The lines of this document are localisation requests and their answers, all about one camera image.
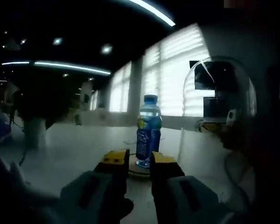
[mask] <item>fluorescent light strip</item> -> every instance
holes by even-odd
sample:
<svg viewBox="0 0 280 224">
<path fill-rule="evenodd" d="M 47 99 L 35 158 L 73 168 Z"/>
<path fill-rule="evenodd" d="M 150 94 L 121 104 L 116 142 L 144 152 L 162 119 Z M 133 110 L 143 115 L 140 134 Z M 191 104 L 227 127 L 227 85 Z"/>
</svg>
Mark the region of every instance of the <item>fluorescent light strip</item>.
<svg viewBox="0 0 280 224">
<path fill-rule="evenodd" d="M 91 69 L 91 68 L 74 66 L 74 65 L 69 65 L 69 64 L 48 63 L 48 62 L 38 61 L 38 62 L 35 62 L 35 65 L 40 65 L 40 66 L 45 65 L 45 66 L 61 67 L 61 68 L 68 68 L 68 69 L 74 69 L 74 70 L 84 70 L 84 71 L 90 71 L 90 72 L 105 74 L 105 75 L 110 75 L 111 74 L 111 72 L 109 72 L 109 71 Z"/>
<path fill-rule="evenodd" d="M 7 63 L 2 63 L 2 65 L 8 65 L 8 64 L 29 64 L 30 62 L 7 62 Z"/>
<path fill-rule="evenodd" d="M 175 23 L 171 19 L 169 19 L 167 16 L 165 16 L 163 13 L 161 13 L 159 10 L 157 10 L 155 7 L 152 7 L 148 3 L 146 3 L 142 0 L 129 0 L 129 1 L 137 4 L 138 6 L 141 6 L 142 8 L 144 8 L 144 9 L 148 10 L 149 12 L 155 14 L 161 20 L 166 22 L 169 26 L 171 26 L 171 27 L 175 26 Z"/>
</svg>

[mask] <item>plastic bottle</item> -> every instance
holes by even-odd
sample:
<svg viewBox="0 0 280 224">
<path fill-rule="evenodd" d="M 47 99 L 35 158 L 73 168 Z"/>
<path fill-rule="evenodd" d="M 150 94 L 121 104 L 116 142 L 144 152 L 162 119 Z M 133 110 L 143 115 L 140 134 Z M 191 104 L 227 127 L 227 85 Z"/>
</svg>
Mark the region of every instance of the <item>plastic bottle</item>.
<svg viewBox="0 0 280 224">
<path fill-rule="evenodd" d="M 158 152 L 160 146 L 162 119 L 157 102 L 156 95 L 145 95 L 144 105 L 140 107 L 136 164 L 144 168 L 149 168 L 151 152 Z"/>
</svg>

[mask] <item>round wooden coaster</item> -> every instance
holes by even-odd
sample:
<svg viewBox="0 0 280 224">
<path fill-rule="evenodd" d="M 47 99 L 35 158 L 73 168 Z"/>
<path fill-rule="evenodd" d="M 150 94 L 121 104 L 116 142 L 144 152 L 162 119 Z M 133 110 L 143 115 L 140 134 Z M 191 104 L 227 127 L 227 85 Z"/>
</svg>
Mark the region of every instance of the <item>round wooden coaster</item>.
<svg viewBox="0 0 280 224">
<path fill-rule="evenodd" d="M 134 154 L 130 155 L 129 175 L 144 178 L 150 177 L 149 169 L 137 166 L 136 155 Z"/>
</svg>

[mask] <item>window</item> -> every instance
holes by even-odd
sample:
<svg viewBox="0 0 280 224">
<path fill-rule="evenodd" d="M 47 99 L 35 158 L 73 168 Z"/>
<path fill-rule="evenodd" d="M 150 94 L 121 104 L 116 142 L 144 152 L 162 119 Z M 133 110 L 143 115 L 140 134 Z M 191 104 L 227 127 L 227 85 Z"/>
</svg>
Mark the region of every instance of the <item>window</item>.
<svg viewBox="0 0 280 224">
<path fill-rule="evenodd" d="M 155 94 L 163 115 L 183 115 L 183 89 L 190 71 L 190 61 L 209 57 L 203 36 L 198 26 L 191 25 L 174 33 L 148 49 L 144 55 L 142 96 Z M 191 80 L 193 98 L 189 109 L 193 115 L 203 117 L 203 97 L 213 96 L 214 91 L 195 90 L 195 79 Z"/>
<path fill-rule="evenodd" d="M 110 112 L 127 112 L 131 69 L 130 62 L 114 74 L 111 82 Z"/>
<path fill-rule="evenodd" d="M 95 91 L 91 97 L 90 110 L 93 111 L 97 108 L 98 104 L 98 91 Z"/>
</svg>

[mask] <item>blue bottle cap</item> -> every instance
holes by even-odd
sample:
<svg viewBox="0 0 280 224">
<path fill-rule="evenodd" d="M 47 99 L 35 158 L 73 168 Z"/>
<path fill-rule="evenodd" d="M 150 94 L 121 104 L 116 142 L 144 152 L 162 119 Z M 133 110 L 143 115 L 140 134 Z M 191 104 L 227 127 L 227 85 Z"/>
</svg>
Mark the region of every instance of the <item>blue bottle cap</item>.
<svg viewBox="0 0 280 224">
<path fill-rule="evenodd" d="M 156 95 L 145 95 L 144 103 L 156 104 L 158 102 L 158 97 Z"/>
</svg>

